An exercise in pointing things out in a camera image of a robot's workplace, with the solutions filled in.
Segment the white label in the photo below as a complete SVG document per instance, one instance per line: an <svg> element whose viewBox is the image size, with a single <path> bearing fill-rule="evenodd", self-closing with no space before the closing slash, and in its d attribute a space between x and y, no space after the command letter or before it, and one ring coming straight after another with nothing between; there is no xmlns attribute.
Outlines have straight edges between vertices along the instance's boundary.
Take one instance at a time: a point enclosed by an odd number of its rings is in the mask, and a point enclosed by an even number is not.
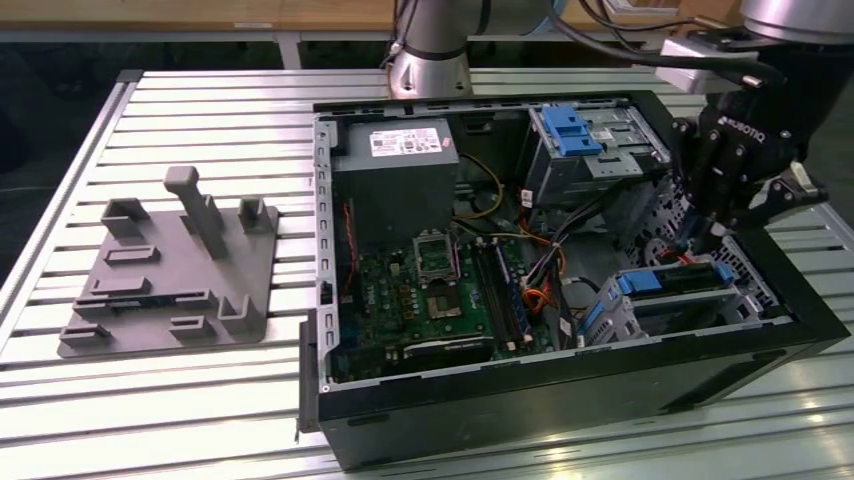
<svg viewBox="0 0 854 480"><path fill-rule="evenodd" d="M570 337L573 336L573 324L564 317L561 317L561 331Z"/></svg>
<svg viewBox="0 0 854 480"><path fill-rule="evenodd" d="M534 192L530 190L522 190L522 206L525 208L534 208Z"/></svg>
<svg viewBox="0 0 854 480"><path fill-rule="evenodd" d="M440 132L436 128L386 130L371 134L371 155L375 157L418 155L441 151Z"/></svg>
<svg viewBox="0 0 854 480"><path fill-rule="evenodd" d="M273 23L266 22L238 22L235 28L273 28Z"/></svg>
<svg viewBox="0 0 854 480"><path fill-rule="evenodd" d="M605 129L601 130L598 132L590 132L590 136L593 137L594 140L597 141L602 141L602 140L612 140L614 139L614 135L612 135L612 131Z"/></svg>

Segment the yellow wire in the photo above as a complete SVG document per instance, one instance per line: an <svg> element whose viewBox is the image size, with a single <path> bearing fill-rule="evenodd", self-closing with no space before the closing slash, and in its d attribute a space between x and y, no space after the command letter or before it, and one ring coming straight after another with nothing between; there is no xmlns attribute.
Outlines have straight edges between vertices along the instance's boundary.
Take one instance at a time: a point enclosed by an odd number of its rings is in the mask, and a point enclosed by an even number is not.
<svg viewBox="0 0 854 480"><path fill-rule="evenodd" d="M460 228L466 230L469 233L476 235L477 237L514 237L514 238L529 238L528 235L522 235L521 233L478 233L472 228L469 228L462 223L456 223Z"/></svg>
<svg viewBox="0 0 854 480"><path fill-rule="evenodd" d="M473 213L472 215L458 215L454 217L454 219L457 220L474 220L476 218L486 217L490 213L498 210L498 207L501 207L502 202L505 201L505 186L502 185L502 181L498 179L498 175L496 175L496 172L490 170L490 167L488 167L486 164L474 157L474 155L461 153L460 156L468 158L476 164L478 164L484 171L490 174L490 177L493 177L493 181L496 182L496 186L498 187L498 198L496 199L496 204L488 210L482 211L481 213Z"/></svg>

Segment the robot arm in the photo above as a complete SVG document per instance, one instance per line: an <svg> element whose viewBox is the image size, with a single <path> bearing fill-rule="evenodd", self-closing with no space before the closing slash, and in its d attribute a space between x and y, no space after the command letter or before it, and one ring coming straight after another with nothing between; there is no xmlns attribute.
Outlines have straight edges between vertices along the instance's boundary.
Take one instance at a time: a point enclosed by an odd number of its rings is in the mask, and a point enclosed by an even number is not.
<svg viewBox="0 0 854 480"><path fill-rule="evenodd" d="M409 0L397 19L393 94L470 95L468 36L525 34L545 18L605 55L660 67L662 79L708 94L700 119L674 122L672 144L674 179L689 202L674 249L704 253L734 230L762 227L828 199L804 161L854 68L850 0L745 0L742 14L744 27L694 32L668 40L665 55L646 55L566 25L553 0Z"/></svg>
<svg viewBox="0 0 854 480"><path fill-rule="evenodd" d="M472 35L525 35L546 18L530 0L401 0L389 74L395 98L472 95L466 44Z"/></svg>
<svg viewBox="0 0 854 480"><path fill-rule="evenodd" d="M804 161L854 68L854 24L845 20L853 2L746 0L742 14L744 27L694 32L674 47L694 55L750 54L786 76L780 85L730 84L734 91L708 95L697 122L674 123L674 176L690 203L676 248L686 250L693 240L697 253L718 248L734 230L762 227L828 200ZM721 86L685 71L658 74L693 93L705 93L693 88L701 83Z"/></svg>

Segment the aluminum extrusion table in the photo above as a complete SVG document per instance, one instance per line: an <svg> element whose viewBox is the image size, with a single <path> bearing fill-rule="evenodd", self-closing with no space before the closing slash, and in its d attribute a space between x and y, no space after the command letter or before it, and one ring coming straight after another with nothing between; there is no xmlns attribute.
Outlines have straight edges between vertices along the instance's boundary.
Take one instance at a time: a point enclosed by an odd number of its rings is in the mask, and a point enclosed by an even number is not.
<svg viewBox="0 0 854 480"><path fill-rule="evenodd" d="M702 97L649 70L478 70L480 94L656 91L676 115ZM386 96L378 71L146 73L110 96L0 292L0 478L821 478L852 475L854 342L789 364L709 408L341 473L323 435L295 440L298 325L313 308L311 103ZM162 187L195 164L222 208L261 194L282 212L265 342L211 353L63 360L113 197L179 207ZM854 236L825 206L770 227L854 321Z"/></svg>

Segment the red wire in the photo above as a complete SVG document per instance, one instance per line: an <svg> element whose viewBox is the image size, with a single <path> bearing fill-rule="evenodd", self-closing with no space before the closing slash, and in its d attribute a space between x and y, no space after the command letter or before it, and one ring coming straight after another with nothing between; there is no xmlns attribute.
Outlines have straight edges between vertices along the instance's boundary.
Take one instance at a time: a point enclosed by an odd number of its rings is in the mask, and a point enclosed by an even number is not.
<svg viewBox="0 0 854 480"><path fill-rule="evenodd" d="M688 253L684 253L682 255L677 255L677 253L672 252L669 249L662 251L661 257L662 258L677 257L684 265L690 265L694 263L694 259L689 257Z"/></svg>
<svg viewBox="0 0 854 480"><path fill-rule="evenodd" d="M349 293L353 276L357 273L357 246L350 228L350 205L347 203L345 203L345 222L347 223L347 243L350 244L350 274L347 275L347 284L345 284L345 293Z"/></svg>

